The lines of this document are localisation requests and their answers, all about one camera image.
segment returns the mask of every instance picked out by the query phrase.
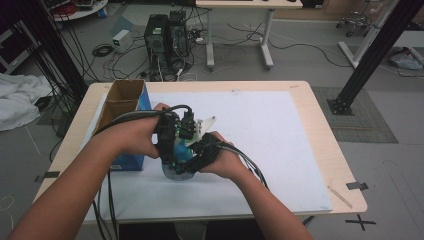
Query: metal pole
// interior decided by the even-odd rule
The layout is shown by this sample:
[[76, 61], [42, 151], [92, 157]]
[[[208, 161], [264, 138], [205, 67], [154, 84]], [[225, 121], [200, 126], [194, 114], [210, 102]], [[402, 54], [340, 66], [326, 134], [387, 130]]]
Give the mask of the metal pole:
[[345, 87], [336, 99], [327, 100], [334, 115], [352, 114], [350, 106], [355, 97], [423, 5], [424, 0], [401, 0], [398, 2]]

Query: desk leg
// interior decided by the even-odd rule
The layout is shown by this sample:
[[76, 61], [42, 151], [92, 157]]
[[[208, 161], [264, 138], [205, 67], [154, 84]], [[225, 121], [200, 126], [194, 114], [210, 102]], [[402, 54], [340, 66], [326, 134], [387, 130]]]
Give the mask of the desk leg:
[[268, 69], [272, 68], [274, 66], [274, 63], [272, 62], [271, 54], [268, 49], [268, 38], [269, 38], [269, 32], [271, 30], [271, 23], [272, 23], [272, 17], [274, 16], [275, 9], [269, 9], [267, 19], [266, 19], [266, 27], [264, 32], [264, 37], [261, 38], [261, 48], [262, 53], [264, 54], [265, 63]]
[[213, 56], [213, 39], [212, 39], [212, 9], [208, 9], [208, 33], [207, 33], [207, 43], [206, 43], [206, 65], [209, 70], [213, 71], [213, 67], [215, 66], [215, 59]]

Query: floor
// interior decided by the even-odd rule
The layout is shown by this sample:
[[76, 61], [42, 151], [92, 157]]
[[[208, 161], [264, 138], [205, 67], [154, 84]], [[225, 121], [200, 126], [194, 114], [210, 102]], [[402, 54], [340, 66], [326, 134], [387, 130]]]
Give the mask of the floor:
[[[133, 37], [141, 36], [149, 12], [160, 11], [167, 13], [169, 9], [112, 4], [108, 6], [107, 18], [92, 15], [75, 20], [66, 23], [69, 25], [65, 25], [62, 33], [69, 41], [66, 29], [73, 27], [87, 55], [87, 67], [93, 59], [90, 53], [94, 47], [111, 43], [111, 38], [124, 27], [132, 30]], [[200, 27], [199, 21], [194, 24]], [[325, 49], [333, 62], [348, 66], [349, 62], [337, 43], [345, 41], [355, 49], [363, 38], [346, 38], [345, 31], [336, 29], [335, 25], [336, 22], [275, 20], [270, 40], [281, 47], [296, 43], [318, 46]], [[257, 27], [249, 23], [231, 23], [231, 26], [244, 30]], [[216, 24], [214, 28], [216, 42], [246, 39], [246, 32], [234, 30], [226, 24]], [[258, 31], [262, 32], [263, 28], [259, 27]], [[134, 44], [142, 46], [144, 41], [136, 40]], [[196, 46], [195, 64], [190, 74], [181, 76], [180, 80], [305, 80], [316, 87], [343, 87], [353, 72], [351, 67], [329, 63], [322, 52], [310, 46], [270, 48], [275, 67], [268, 70], [263, 66], [257, 42], [247, 41], [235, 46], [219, 44], [215, 53], [217, 64], [213, 72], [209, 72], [205, 67], [204, 47]], [[424, 49], [417, 50], [424, 55]], [[147, 69], [147, 65], [140, 66], [146, 56], [145, 48], [139, 47], [122, 57], [114, 68], [128, 74], [139, 67], [130, 76], [135, 78]], [[103, 70], [108, 59], [96, 58], [93, 61], [93, 72], [100, 81], [110, 81], [109, 71]], [[423, 71], [401, 71], [424, 75]], [[15, 74], [39, 75], [40, 71], [28, 60]], [[361, 225], [356, 214], [318, 216], [308, 224], [308, 229], [315, 239], [424, 239], [424, 79], [400, 77], [396, 68], [383, 62], [365, 89], [399, 141], [399, 144], [339, 142], [356, 180], [369, 187], [363, 191], [368, 210], [359, 215], [362, 221], [368, 222]], [[24, 127], [0, 132], [0, 198], [13, 198], [10, 207], [12, 198], [1, 202], [1, 207], [6, 210], [0, 210], [0, 239], [6, 238], [31, 205], [40, 187], [36, 177], [48, 170], [51, 150], [59, 140], [51, 126], [37, 125], [37, 120]], [[196, 224], [187, 223], [188, 227], [181, 227], [183, 235], [188, 236], [185, 239], [195, 239], [195, 235], [199, 235], [201, 227]], [[83, 229], [78, 238], [95, 239], [99, 237], [96, 234]]]

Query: blue cardboard box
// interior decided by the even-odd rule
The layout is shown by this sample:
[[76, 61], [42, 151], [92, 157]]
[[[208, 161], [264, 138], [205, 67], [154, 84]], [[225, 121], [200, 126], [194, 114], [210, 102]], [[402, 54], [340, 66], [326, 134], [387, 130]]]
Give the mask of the blue cardboard box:
[[[144, 80], [115, 80], [106, 97], [97, 128], [119, 115], [135, 110], [152, 110]], [[143, 170], [144, 155], [121, 154], [112, 163], [112, 171]]]

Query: person's right hand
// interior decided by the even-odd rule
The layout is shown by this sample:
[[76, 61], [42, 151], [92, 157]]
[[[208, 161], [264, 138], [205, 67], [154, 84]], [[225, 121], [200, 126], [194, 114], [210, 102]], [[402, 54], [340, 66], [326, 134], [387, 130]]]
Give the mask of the person's right hand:
[[[219, 140], [227, 142], [218, 132], [212, 132], [211, 134]], [[219, 152], [216, 160], [208, 166], [202, 168], [199, 172], [215, 173], [220, 177], [234, 180], [236, 177], [241, 176], [246, 172], [249, 173], [249, 170], [247, 170], [247, 168], [243, 165], [236, 153], [222, 149]]]

